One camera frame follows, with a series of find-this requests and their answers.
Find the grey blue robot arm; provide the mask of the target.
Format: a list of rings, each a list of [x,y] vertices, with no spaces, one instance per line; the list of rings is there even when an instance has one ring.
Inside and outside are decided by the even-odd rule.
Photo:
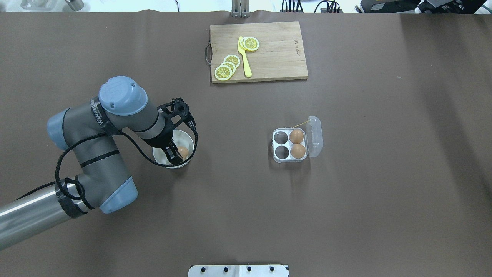
[[[170,168],[186,165],[173,140],[185,124],[198,137],[196,122],[182,98],[154,105],[130,77],[107,80],[88,104],[67,108],[47,122],[47,133],[63,152],[55,165],[54,181],[1,208],[1,249],[40,234],[90,210],[115,212],[137,199],[133,177],[123,161],[115,136],[130,137],[128,128],[154,149],[161,149]]]

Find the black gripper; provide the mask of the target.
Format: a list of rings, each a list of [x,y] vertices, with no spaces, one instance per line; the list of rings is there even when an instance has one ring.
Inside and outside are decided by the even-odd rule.
[[[183,98],[174,98],[171,102],[158,106],[158,119],[153,125],[157,134],[143,139],[149,146],[163,149],[166,159],[172,165],[183,162],[178,146],[173,141],[173,131],[181,124],[185,124],[194,134],[196,133],[196,122],[189,105]]]

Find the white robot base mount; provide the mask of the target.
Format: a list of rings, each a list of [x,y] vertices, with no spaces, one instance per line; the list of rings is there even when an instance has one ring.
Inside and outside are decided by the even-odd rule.
[[[288,265],[195,265],[188,270],[188,277],[289,277]]]

